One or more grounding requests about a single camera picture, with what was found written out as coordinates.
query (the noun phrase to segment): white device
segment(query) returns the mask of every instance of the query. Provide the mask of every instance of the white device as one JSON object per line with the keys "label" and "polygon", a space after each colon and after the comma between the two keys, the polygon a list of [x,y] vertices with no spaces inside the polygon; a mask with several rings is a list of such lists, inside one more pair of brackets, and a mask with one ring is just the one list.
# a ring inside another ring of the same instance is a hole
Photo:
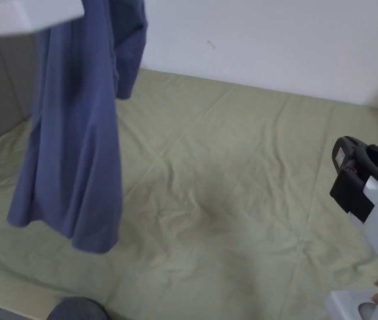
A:
{"label": "white device", "polygon": [[83,15],[81,0],[0,0],[0,36],[34,33]]}
{"label": "white device", "polygon": [[[351,137],[339,138],[333,149],[338,172],[330,195],[364,232],[378,255],[378,146]],[[326,300],[332,320],[378,320],[377,291],[333,291]]]}

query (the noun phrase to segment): wrinkled fabric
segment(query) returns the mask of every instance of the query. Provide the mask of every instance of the wrinkled fabric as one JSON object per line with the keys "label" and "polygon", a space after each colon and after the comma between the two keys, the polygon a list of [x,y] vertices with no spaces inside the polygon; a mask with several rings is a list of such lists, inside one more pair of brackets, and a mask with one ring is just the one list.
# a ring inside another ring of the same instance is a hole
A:
{"label": "wrinkled fabric", "polygon": [[8,221],[43,220],[76,248],[104,253],[122,212],[115,96],[131,95],[147,23],[140,0],[83,4],[83,18],[38,36],[33,127]]}

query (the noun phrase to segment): blue shirt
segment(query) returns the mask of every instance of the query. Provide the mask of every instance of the blue shirt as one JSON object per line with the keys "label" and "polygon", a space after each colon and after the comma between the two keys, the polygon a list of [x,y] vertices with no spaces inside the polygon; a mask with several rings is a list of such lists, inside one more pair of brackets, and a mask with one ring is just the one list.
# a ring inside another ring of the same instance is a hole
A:
{"label": "blue shirt", "polygon": [[122,213],[115,97],[128,99],[146,42],[142,0],[82,0],[84,17],[37,36],[32,131],[8,221],[43,220],[81,250],[117,242]]}

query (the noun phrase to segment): black clip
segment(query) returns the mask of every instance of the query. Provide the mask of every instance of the black clip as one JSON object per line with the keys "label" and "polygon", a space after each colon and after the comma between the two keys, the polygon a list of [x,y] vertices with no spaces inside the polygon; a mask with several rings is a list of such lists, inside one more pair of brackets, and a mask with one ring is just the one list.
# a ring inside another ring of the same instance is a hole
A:
{"label": "black clip", "polygon": [[332,155],[338,175],[330,195],[346,213],[351,212],[364,223],[374,208],[363,189],[369,177],[378,181],[378,146],[342,137],[336,141]]}

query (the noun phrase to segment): mattress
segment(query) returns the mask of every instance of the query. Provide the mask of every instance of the mattress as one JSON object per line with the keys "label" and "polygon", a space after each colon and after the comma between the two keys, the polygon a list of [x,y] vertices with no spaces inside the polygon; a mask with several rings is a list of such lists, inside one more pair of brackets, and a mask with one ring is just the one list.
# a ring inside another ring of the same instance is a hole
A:
{"label": "mattress", "polygon": [[327,319],[331,290],[378,277],[329,196],[335,140],[378,145],[378,110],[143,70],[117,114],[124,215],[104,255],[7,224],[31,124],[0,137],[0,307],[45,319],[82,295],[134,320]]}

